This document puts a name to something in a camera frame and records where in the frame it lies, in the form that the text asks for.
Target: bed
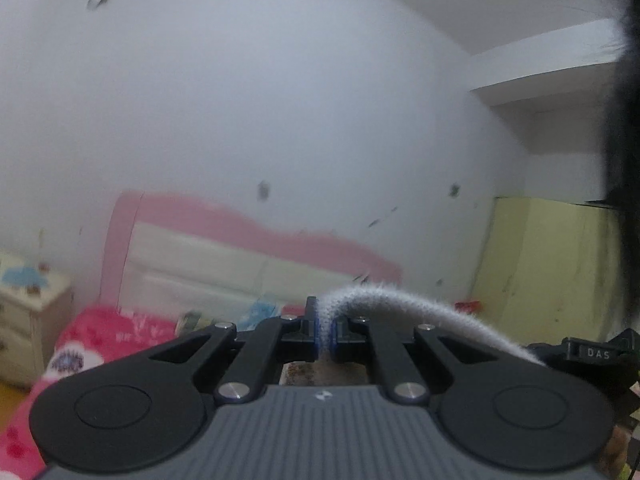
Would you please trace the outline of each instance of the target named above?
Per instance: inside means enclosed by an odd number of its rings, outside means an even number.
[[[349,240],[276,232],[190,197],[124,192],[111,216],[97,302],[62,331],[44,375],[0,434],[0,480],[30,480],[44,468],[28,428],[44,388],[174,338],[188,312],[249,326],[256,306],[300,314],[307,296],[400,281],[399,266]]]

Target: metal pin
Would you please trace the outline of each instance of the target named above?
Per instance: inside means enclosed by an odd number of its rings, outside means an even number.
[[[418,383],[400,383],[394,388],[394,393],[403,399],[419,399],[427,389]]]
[[[244,383],[224,383],[218,393],[227,399],[242,399],[249,395],[249,387]]]

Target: drawer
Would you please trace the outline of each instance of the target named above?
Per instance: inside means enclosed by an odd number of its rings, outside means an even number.
[[[39,374],[36,370],[27,370],[26,368],[21,368],[9,361],[3,361],[0,359],[0,379],[5,383],[14,384],[21,388],[29,388],[38,380],[38,377]]]
[[[4,298],[0,298],[0,323],[12,326],[26,335],[31,335],[30,314]]]
[[[31,341],[9,327],[0,327],[0,360],[8,361],[25,370],[33,370]]]

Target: red object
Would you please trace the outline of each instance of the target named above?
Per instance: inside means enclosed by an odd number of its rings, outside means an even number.
[[[459,301],[454,307],[462,314],[476,314],[482,310],[482,303],[479,301]]]
[[[305,315],[305,306],[304,305],[285,305],[282,307],[281,315],[285,314],[293,314],[294,316],[304,316]]]

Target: pink blanket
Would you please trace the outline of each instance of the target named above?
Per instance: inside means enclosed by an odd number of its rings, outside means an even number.
[[[31,480],[45,464],[29,431],[29,411],[38,394],[71,374],[93,368],[174,337],[175,323],[159,317],[92,306],[66,327],[46,372],[0,434],[0,480]]]

